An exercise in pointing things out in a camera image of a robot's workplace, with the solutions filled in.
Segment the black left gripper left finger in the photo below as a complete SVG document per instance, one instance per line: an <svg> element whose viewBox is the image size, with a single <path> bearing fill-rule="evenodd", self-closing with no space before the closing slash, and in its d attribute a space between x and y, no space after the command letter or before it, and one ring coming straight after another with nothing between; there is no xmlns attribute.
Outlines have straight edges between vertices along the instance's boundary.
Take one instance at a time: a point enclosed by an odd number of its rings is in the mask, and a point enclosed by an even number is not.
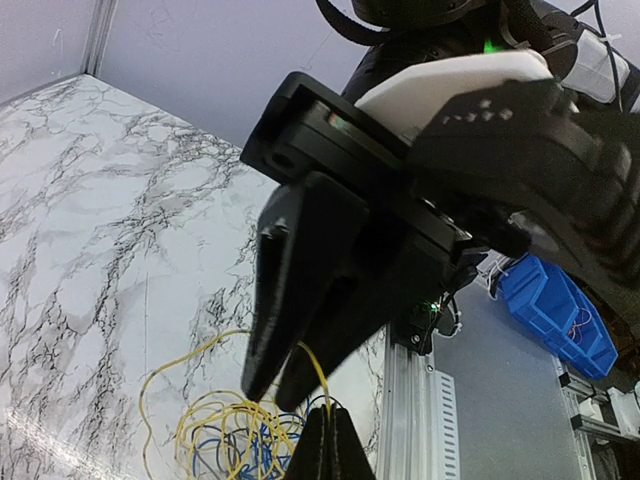
<svg viewBox="0 0 640 480"><path fill-rule="evenodd" d="M310 411L300 439L287 467L285 480L328 479L329 418L325 407Z"/></svg>

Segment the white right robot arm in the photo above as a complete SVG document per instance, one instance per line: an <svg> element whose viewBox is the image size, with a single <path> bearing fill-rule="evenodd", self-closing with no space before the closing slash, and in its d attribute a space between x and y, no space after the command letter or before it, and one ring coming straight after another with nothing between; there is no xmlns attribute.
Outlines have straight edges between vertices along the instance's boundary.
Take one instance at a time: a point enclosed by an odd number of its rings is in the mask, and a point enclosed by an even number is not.
<svg viewBox="0 0 640 480"><path fill-rule="evenodd" d="M241 153L257 223L241 387L295 409L384 326L418 354L488 251L639 286L639 73L543 1L318 5L367 52L342 92L289 74Z"/></svg>

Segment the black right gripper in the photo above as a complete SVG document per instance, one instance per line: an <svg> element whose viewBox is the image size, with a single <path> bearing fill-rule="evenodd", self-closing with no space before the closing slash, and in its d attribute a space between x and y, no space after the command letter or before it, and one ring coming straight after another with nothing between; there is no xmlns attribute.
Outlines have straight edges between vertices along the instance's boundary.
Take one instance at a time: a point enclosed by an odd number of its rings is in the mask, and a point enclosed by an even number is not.
<svg viewBox="0 0 640 480"><path fill-rule="evenodd" d="M241 386L260 400L283 366L276 401L291 411L463 258L521 254L526 234L497 215L456 224L411 191L407 146L307 74L289 74L241 154L277 187L257 223L255 307Z"/></svg>

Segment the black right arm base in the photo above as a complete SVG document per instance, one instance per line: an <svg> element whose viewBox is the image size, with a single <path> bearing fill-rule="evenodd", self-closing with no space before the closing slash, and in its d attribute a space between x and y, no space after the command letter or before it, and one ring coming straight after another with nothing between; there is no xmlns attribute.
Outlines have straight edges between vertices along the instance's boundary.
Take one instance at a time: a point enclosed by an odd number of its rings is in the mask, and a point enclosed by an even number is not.
<svg viewBox="0 0 640 480"><path fill-rule="evenodd" d="M459 309L455 302L455 294L468 286L477 276L477 266L483 256L471 256L460 261L443 280L423 295L407 313L390 326L392 344L407 348L420 356L433 351L432 335L449 307L454 308L454 316Z"/></svg>

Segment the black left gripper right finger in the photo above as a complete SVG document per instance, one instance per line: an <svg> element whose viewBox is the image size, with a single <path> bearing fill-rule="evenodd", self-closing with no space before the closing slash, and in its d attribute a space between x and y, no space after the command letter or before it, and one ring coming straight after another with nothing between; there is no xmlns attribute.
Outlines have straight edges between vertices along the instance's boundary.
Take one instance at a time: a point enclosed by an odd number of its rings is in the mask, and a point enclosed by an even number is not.
<svg viewBox="0 0 640 480"><path fill-rule="evenodd" d="M375 480L349 412L333 407L330 414L330 478Z"/></svg>

